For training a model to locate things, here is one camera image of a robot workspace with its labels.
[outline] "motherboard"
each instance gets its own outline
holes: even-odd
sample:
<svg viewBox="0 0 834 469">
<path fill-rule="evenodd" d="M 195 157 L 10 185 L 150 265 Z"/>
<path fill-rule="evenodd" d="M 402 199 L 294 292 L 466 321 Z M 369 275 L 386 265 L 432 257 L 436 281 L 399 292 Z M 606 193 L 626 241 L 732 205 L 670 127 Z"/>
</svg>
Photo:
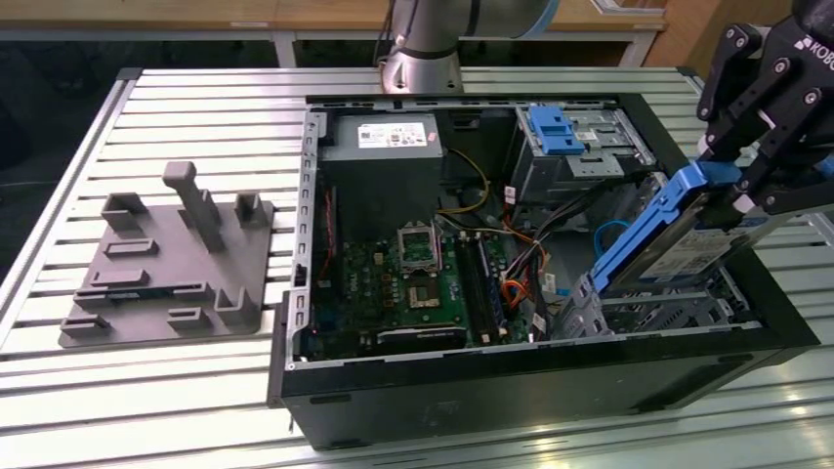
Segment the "motherboard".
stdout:
<svg viewBox="0 0 834 469">
<path fill-rule="evenodd" d="M 502 240 L 406 225 L 377 242 L 346 242 L 341 272 L 321 281 L 306 338 L 311 360 L 462 349 L 528 340 L 500 293 Z"/>
</svg>

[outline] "aluminum slotted table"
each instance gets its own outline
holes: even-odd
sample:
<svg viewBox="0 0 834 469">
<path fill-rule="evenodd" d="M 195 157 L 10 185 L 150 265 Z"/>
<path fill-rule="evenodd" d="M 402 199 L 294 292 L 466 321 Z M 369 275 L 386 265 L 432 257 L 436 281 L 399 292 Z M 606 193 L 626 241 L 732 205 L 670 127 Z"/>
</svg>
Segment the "aluminum slotted table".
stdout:
<svg viewBox="0 0 834 469">
<path fill-rule="evenodd" d="M 274 312 L 235 340 L 65 350 L 111 192 L 174 203 L 166 162 L 190 159 L 215 201 L 258 190 L 278 207 L 266 303 L 289 286 L 306 96 L 381 92 L 371 69 L 145 70 L 125 74 L 0 289 L 0 468 L 752 467 L 834 453 L 834 231 L 796 219 L 758 245 L 824 346 L 689 407 L 370 448 L 313 451 L 286 409 L 267 409 Z M 468 68 L 472 93 L 642 93 L 696 154 L 698 81 L 672 68 Z"/>
</svg>

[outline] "power supply label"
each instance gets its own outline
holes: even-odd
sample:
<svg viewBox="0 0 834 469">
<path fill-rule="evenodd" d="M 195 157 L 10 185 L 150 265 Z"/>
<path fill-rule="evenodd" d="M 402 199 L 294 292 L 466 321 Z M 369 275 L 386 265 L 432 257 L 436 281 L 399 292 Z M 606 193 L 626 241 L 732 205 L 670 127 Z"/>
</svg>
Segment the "power supply label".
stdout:
<svg viewBox="0 0 834 469">
<path fill-rule="evenodd" d="M 422 122 L 363 124 L 359 126 L 361 149 L 428 147 Z"/>
</svg>

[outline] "ram slot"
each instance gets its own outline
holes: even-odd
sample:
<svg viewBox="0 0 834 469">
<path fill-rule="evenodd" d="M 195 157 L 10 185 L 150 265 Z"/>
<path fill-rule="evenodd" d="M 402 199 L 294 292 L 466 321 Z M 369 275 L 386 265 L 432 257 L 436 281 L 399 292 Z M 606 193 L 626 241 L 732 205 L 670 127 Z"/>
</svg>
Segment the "ram slot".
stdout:
<svg viewBox="0 0 834 469">
<path fill-rule="evenodd" d="M 481 265 L 484 266 L 485 279 L 484 285 L 486 286 L 486 295 L 490 300 L 492 312 L 493 312 L 493 320 L 496 322 L 496 326 L 498 327 L 500 335 L 505 335 L 508 319 L 505 318 L 505 308 L 501 304 L 501 287 L 498 285 L 498 279 L 490 274 L 490 254 L 486 249 L 486 244 L 484 243 L 484 239 L 478 238 L 478 251 L 481 253 Z"/>
<path fill-rule="evenodd" d="M 498 326 L 493 317 L 493 304 L 486 283 L 492 280 L 490 271 L 484 266 L 478 239 L 456 240 L 456 257 L 473 329 L 473 341 L 481 345 L 490 345 L 498 339 Z"/>
</svg>

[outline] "blue latch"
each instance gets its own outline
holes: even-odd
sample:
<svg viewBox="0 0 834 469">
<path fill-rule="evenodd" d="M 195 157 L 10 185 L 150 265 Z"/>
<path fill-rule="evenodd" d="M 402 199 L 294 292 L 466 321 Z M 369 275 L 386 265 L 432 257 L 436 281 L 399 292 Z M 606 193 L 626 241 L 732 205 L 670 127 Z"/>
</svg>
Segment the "blue latch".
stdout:
<svg viewBox="0 0 834 469">
<path fill-rule="evenodd" d="M 530 127 L 542 141 L 545 154 L 584 154 L 585 144 L 574 135 L 574 126 L 558 106 L 530 108 Z"/>
</svg>

